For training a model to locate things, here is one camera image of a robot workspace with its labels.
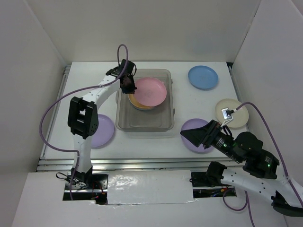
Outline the yellow plastic plate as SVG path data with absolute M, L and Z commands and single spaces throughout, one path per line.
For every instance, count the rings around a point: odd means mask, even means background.
M 139 107 L 148 107 L 148 106 L 145 106 L 145 105 L 142 105 L 140 104 L 134 97 L 133 94 L 129 94 L 128 95 L 128 99 L 130 101 L 131 104 L 135 105 L 135 106 L 139 106 Z

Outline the white watermelon pattern plate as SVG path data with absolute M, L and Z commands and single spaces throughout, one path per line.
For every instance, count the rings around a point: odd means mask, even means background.
M 155 106 L 152 106 L 152 107 L 139 107 L 139 106 L 135 106 L 133 104 L 131 104 L 131 106 L 137 110 L 140 110 L 140 111 L 150 111 L 150 110 L 153 110 L 155 109 Z

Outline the purple plastic plate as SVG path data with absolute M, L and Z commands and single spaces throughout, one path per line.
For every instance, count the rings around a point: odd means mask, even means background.
M 106 115 L 98 115 L 98 128 L 92 136 L 91 148 L 97 149 L 106 145 L 111 141 L 115 133 L 115 125 L 113 121 Z
M 187 120 L 181 127 L 181 130 L 189 130 L 189 129 L 195 129 L 200 128 L 208 124 L 208 121 L 200 118 L 193 118 Z M 188 139 L 186 139 L 184 136 L 181 135 L 181 139 L 183 144 L 187 149 L 189 149 L 192 152 L 195 152 L 197 154 L 207 154 L 213 151 L 213 147 L 209 147 L 205 149 L 203 145 L 200 145 L 199 147 L 196 147 L 193 145 Z

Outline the pink plastic plate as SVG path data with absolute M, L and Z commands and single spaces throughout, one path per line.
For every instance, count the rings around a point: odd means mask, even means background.
M 157 78 L 144 77 L 135 82 L 137 89 L 134 98 L 145 106 L 158 106 L 164 102 L 167 90 L 162 81 Z

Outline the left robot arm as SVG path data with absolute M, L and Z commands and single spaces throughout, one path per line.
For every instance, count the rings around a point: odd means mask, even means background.
M 74 149 L 78 151 L 71 171 L 73 180 L 83 189 L 93 185 L 91 141 L 99 127 L 98 109 L 118 90 L 133 94 L 136 71 L 135 63 L 123 59 L 117 67 L 106 72 L 95 89 L 70 101 L 68 126 L 73 134 Z

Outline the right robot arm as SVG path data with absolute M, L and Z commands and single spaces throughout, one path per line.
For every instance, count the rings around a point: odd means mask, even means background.
M 303 216 L 302 186 L 286 176 L 279 160 L 263 149 L 263 142 L 255 135 L 242 132 L 233 138 L 230 130 L 215 120 L 180 134 L 196 147 L 214 147 L 236 163 L 244 164 L 244 172 L 239 173 L 212 161 L 205 173 L 210 186 L 228 184 L 259 195 L 280 214 Z

